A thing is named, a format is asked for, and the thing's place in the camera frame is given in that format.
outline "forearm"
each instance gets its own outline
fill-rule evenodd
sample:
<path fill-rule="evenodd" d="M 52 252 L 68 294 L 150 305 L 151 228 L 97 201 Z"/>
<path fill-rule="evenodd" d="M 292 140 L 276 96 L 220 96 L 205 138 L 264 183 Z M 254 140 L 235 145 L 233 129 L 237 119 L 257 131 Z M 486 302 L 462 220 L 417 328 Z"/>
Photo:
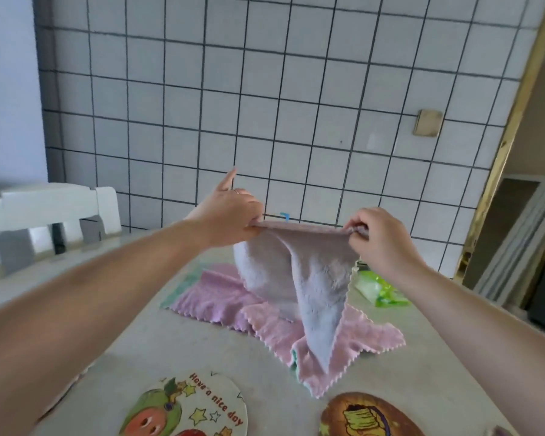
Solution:
<path fill-rule="evenodd" d="M 0 308 L 0 434 L 25 434 L 167 281 L 205 247 L 184 221 Z"/>
<path fill-rule="evenodd" d="M 435 271 L 396 283 L 521 436 L 545 436 L 545 335 Z"/>

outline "table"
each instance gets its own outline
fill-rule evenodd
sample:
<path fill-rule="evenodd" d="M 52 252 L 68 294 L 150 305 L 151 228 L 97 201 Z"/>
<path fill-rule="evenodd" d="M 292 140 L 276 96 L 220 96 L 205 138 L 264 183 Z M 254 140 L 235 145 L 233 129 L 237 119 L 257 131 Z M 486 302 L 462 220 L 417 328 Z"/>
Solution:
<path fill-rule="evenodd" d="M 0 303 L 141 235 L 145 233 L 88 245 L 0 280 Z M 32 435 L 115 435 L 148 386 L 161 377 L 202 368 L 223 373 L 238 385 L 247 403 L 250 436 L 316 435 L 327 402 L 347 391 L 389 401 L 427 436 L 482 436 L 496 424 L 512 430 L 413 306 L 378 309 L 352 294 L 352 304 L 373 321 L 400 328 L 407 344 L 381 355 L 362 355 L 321 399 L 312 398 L 257 338 L 160 310 L 159 304 L 191 267 L 232 261 L 232 248 L 213 249 L 179 272 Z"/>

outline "chair backrest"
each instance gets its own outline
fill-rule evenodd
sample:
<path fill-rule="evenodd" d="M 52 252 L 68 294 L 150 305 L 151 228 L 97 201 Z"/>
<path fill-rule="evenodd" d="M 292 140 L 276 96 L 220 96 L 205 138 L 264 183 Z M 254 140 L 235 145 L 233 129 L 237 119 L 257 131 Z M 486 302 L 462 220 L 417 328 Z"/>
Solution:
<path fill-rule="evenodd" d="M 80 219 L 98 216 L 104 237 L 120 235 L 117 194 L 72 183 L 40 183 L 0 192 L 0 232 L 28 230 L 35 260 L 54 255 L 50 225 L 60 224 L 66 249 L 83 244 Z M 3 269 L 0 265 L 0 277 Z"/>

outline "tiled wall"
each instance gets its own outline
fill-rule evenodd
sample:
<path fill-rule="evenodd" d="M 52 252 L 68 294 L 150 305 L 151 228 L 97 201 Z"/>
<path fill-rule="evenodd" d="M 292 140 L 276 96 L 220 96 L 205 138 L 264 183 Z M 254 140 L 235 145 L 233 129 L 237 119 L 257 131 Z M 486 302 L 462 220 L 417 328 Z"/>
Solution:
<path fill-rule="evenodd" d="M 451 275 L 545 0 L 36 0 L 52 181 L 181 219 L 233 165 L 266 213 L 401 219 Z M 420 109 L 438 138 L 412 135 Z"/>

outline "light switch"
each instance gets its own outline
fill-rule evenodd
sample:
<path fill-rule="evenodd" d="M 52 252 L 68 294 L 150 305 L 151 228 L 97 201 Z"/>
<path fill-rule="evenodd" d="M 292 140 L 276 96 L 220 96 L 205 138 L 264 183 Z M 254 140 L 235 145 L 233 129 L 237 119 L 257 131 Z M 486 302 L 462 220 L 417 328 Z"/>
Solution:
<path fill-rule="evenodd" d="M 421 109 L 414 125 L 414 136 L 435 138 L 442 126 L 442 112 L 438 110 Z"/>

